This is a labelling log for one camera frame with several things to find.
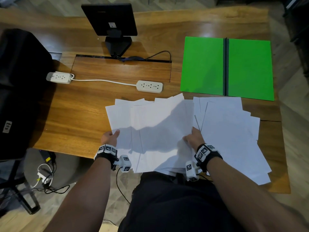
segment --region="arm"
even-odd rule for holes
[[[205,143],[200,131],[195,128],[184,140],[188,141],[194,150]],[[298,218],[267,191],[221,158],[211,159],[207,170],[228,210],[247,231],[308,232]]]
[[[101,142],[114,147],[120,131],[106,132]],[[105,158],[94,161],[86,174],[65,197],[44,232],[97,232],[104,217],[110,190],[111,163]]]

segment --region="hand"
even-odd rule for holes
[[[102,138],[101,138],[101,145],[104,144],[109,144],[112,145],[114,147],[117,146],[117,138],[120,134],[120,130],[116,130],[116,132],[113,134],[112,131],[108,131],[106,133],[103,134]]]
[[[190,146],[195,150],[195,152],[197,152],[197,148],[199,147],[199,145],[205,143],[201,132],[194,127],[192,127],[192,134],[184,136],[183,140],[187,141]]]

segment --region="wood grain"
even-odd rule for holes
[[[120,62],[115,59],[76,57],[73,74],[122,79],[170,82],[171,63]]]
[[[50,52],[62,53],[59,70],[71,72],[76,54],[105,55],[108,50],[86,18],[64,18],[22,11],[0,9],[0,29],[20,27],[31,31]],[[185,36],[228,37],[236,39],[269,40],[268,11],[248,6],[234,6],[208,10],[177,10],[135,13],[138,36],[123,55],[147,57],[162,50],[172,54],[170,82],[164,82],[161,94],[138,92],[134,87],[106,82],[72,82],[57,84],[55,92],[43,101],[50,107],[47,118],[38,120],[32,144],[35,148],[93,157],[100,136],[110,130],[105,106],[114,99],[137,100],[170,97],[180,93],[180,80]],[[160,54],[156,59],[169,59]],[[79,79],[102,78],[76,75]],[[115,78],[132,83],[135,80]],[[211,95],[184,93],[186,99]],[[287,173],[281,114],[277,94],[275,101],[242,99],[243,108],[260,117],[259,146],[272,172],[269,191],[287,193],[290,184]]]

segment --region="monitor stand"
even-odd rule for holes
[[[106,47],[111,56],[117,55],[121,57],[130,47],[132,38],[129,36],[110,37],[105,38]]]

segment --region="tiled floor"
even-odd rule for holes
[[[130,2],[133,10],[175,10],[202,9],[215,7],[214,0],[20,0],[17,7],[60,16],[83,16],[82,3]],[[302,74],[295,46],[289,42],[288,31],[282,18],[283,7],[279,2],[252,3],[259,8],[269,8],[273,69],[277,75],[283,134],[292,194],[273,196],[290,206],[295,213],[301,213],[309,221],[309,85]],[[105,218],[119,224],[126,214],[128,205],[115,183],[116,173],[112,173],[112,186]],[[139,175],[119,174],[119,186],[130,198],[133,188],[139,182]],[[38,196],[42,209],[30,216],[23,209],[9,212],[0,219],[0,227],[5,231],[42,231],[60,205],[63,195]],[[102,227],[101,231],[115,231],[117,228]]]

